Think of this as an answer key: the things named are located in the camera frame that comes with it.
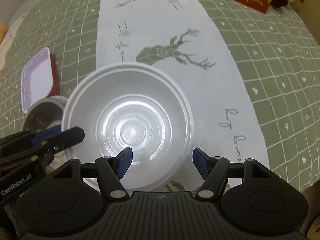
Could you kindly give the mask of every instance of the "bolt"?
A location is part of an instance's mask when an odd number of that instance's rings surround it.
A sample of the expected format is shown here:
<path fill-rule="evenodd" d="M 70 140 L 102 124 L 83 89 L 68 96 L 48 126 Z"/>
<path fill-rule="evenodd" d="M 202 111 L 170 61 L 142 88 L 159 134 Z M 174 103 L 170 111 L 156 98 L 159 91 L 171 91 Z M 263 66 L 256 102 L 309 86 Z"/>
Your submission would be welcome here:
<path fill-rule="evenodd" d="M 38 155 L 34 155 L 31 157 L 31 161 L 34 162 L 36 159 L 38 159 Z"/>
<path fill-rule="evenodd" d="M 198 192 L 198 196 L 202 198 L 211 198 L 213 197 L 214 193 L 211 190 L 201 190 Z"/>
<path fill-rule="evenodd" d="M 126 192 L 123 190 L 114 190 L 110 192 L 110 196 L 113 198 L 123 198 L 126 195 Z"/>

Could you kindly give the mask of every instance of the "gray bowl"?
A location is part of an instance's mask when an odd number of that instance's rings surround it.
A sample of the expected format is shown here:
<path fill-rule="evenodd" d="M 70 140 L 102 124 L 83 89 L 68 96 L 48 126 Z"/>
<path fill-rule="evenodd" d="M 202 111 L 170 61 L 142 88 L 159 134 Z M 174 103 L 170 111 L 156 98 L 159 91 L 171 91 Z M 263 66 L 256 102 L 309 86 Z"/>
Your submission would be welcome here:
<path fill-rule="evenodd" d="M 60 96 L 44 98 L 33 105 L 25 117 L 22 129 L 31 131 L 43 131 L 61 124 L 62 114 L 67 99 Z M 68 161 L 65 151 L 54 155 L 54 160 L 47 167 L 47 172 L 55 170 Z"/>

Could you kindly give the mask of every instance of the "bowl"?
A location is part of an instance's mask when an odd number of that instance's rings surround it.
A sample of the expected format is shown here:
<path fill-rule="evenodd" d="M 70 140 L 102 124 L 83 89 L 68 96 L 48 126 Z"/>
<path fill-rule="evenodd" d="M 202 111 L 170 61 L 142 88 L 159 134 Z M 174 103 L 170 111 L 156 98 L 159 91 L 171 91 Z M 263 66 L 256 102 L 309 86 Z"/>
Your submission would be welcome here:
<path fill-rule="evenodd" d="M 23 122 L 22 130 L 40 131 L 61 124 L 62 114 L 67 99 L 61 96 L 44 98 L 33 105 Z M 61 151 L 54 155 L 54 160 L 48 165 L 47 172 L 51 172 L 68 161 L 66 152 Z"/>
<path fill-rule="evenodd" d="M 67 150 L 69 159 L 91 163 L 132 148 L 132 164 L 121 180 L 129 192 L 168 182 L 188 158 L 193 141 L 192 113 L 182 90 L 145 64 L 111 65 L 87 76 L 63 112 L 61 129 L 74 126 L 84 129 L 85 138 Z M 99 190 L 95 179 L 84 182 Z"/>

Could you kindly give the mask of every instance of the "ribbed black surface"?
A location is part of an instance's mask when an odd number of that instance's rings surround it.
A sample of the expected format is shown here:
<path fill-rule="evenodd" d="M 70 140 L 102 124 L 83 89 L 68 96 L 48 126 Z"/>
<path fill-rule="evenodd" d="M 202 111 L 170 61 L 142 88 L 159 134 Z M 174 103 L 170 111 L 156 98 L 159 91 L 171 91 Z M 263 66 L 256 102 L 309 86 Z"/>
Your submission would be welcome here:
<path fill-rule="evenodd" d="M 56 239 L 87 240 L 257 240 L 255 236 L 230 225 L 212 203 L 199 202 L 189 192 L 138 192 L 122 203 L 111 204 L 92 227 L 71 236 Z M 52 237 L 26 233 L 21 239 L 40 240 Z M 305 239 L 294 232 L 272 239 Z"/>

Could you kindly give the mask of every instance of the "green tablecloth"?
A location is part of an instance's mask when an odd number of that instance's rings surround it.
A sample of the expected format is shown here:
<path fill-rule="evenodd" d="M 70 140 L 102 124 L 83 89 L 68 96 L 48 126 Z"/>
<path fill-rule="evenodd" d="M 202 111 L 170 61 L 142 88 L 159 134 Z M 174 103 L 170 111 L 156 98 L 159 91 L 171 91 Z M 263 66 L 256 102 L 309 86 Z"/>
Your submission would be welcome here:
<path fill-rule="evenodd" d="M 236 61 L 265 137 L 271 170 L 296 189 L 305 189 L 319 176 L 319 45 L 289 7 L 270 7 L 262 14 L 234 0 L 199 2 Z M 100 0 L 42 0 L 29 11 L 1 76 L 0 137 L 21 130 L 21 71 L 41 48 L 48 46 L 55 56 L 60 93 L 67 98 L 96 69 L 99 8 Z"/>

